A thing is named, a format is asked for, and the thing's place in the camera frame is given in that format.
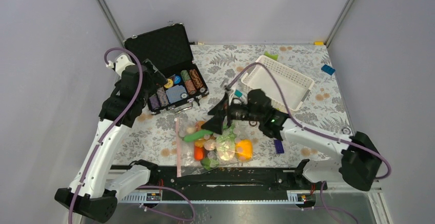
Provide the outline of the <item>white plastic basket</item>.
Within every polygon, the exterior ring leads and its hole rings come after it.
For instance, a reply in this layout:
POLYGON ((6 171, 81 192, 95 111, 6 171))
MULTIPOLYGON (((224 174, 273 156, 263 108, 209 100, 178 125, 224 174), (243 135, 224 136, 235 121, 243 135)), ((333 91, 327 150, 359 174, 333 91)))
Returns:
POLYGON ((282 112, 287 111, 286 107, 292 112, 299 110, 314 86, 314 80, 264 55, 256 62, 266 68, 256 65, 244 73, 240 79, 243 91, 262 89, 274 108, 282 112))

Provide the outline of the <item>yellow bell pepper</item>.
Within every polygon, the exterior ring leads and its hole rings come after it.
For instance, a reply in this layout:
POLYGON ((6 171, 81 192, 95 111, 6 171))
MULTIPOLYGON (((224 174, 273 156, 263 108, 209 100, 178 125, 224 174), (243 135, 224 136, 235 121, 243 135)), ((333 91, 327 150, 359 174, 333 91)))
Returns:
POLYGON ((253 157, 253 145, 250 140, 245 139, 235 144, 235 153, 240 161, 249 161, 253 157))

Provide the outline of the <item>green lettuce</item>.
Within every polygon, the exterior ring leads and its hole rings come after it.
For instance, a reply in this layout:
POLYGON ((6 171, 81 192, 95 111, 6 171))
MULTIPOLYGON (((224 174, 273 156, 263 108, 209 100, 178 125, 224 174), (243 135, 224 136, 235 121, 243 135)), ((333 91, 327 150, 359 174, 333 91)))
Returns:
POLYGON ((235 156, 235 139, 234 128, 226 129, 222 135, 215 140, 215 149, 217 156, 221 161, 231 161, 235 156))

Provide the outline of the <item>green cucumber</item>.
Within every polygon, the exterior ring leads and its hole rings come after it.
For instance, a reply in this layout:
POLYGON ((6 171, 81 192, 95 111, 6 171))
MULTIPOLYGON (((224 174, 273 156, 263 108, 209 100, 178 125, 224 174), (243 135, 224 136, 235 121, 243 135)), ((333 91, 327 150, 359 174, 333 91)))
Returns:
POLYGON ((183 141, 193 142, 193 141, 196 141, 198 139, 204 138, 205 135, 213 135, 213 132, 209 131, 209 130, 199 130, 199 131, 196 131, 192 134, 188 134, 188 135, 184 136, 183 141))

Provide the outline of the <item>clear zip top bag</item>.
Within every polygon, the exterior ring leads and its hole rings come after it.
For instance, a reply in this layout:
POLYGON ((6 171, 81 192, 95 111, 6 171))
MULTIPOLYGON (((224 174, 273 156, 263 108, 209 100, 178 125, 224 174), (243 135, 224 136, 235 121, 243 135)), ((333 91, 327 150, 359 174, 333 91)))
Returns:
MULTIPOLYGON (((237 166, 242 165, 245 162, 249 161, 240 161, 238 160, 236 154, 234 159, 231 161, 221 161, 218 158, 216 149, 215 149, 215 140, 218 136, 222 134, 213 133, 213 135, 205 135, 204 138, 198 139, 193 142, 185 142, 183 141, 184 136, 188 134, 192 134, 199 130, 204 130, 201 128, 201 125, 204 122, 202 120, 197 122, 188 121, 186 119, 175 118, 174 119, 174 128, 176 134, 176 176, 183 177, 187 175, 198 175, 209 172, 218 167, 225 166, 237 166), (203 147, 206 151, 206 156, 201 161, 196 161, 193 157, 194 146, 203 147)), ((244 126, 239 125, 238 123, 233 123, 230 127, 224 126, 223 131, 228 128, 234 128, 233 132, 236 134, 235 144, 241 140, 248 139, 252 140, 248 137, 246 132, 246 128, 244 126)))

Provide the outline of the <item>orange carrot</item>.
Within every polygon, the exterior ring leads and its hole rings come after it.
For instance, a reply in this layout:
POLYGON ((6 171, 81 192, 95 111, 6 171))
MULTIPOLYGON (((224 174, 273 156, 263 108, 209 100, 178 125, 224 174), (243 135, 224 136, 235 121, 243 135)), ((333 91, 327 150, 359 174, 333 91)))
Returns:
POLYGON ((205 158, 206 151, 203 147, 194 146, 193 157, 196 161, 201 161, 205 158))

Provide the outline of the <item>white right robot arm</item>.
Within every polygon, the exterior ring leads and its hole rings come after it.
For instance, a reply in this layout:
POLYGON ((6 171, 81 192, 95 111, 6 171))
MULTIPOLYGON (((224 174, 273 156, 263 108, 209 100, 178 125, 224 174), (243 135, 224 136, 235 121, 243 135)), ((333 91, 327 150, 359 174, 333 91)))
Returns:
POLYGON ((227 94, 209 112, 211 116, 202 128, 222 134, 224 122, 233 120, 257 121, 258 129, 267 137, 296 142, 328 155, 329 161, 305 160, 298 165, 294 182, 301 189, 314 182, 342 180, 360 191, 369 191, 377 180, 382 156, 363 132, 354 135, 335 134, 304 124, 279 111, 260 89, 251 90, 245 103, 230 103, 227 94))

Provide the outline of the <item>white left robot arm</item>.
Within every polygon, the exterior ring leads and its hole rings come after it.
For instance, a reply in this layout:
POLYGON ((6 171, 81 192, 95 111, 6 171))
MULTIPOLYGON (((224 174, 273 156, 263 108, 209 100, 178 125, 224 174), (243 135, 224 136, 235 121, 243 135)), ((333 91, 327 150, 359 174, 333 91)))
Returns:
POLYGON ((105 223, 122 198, 141 185, 152 189, 159 183, 158 173, 152 170, 155 165, 147 162, 135 162, 110 182, 107 178, 118 148, 148 98, 167 80, 149 59, 140 61, 129 51, 114 62, 107 61, 106 66, 120 80, 102 104, 97 131, 83 165, 70 185, 55 194, 55 200, 68 209, 68 223, 74 222, 74 214, 105 223))

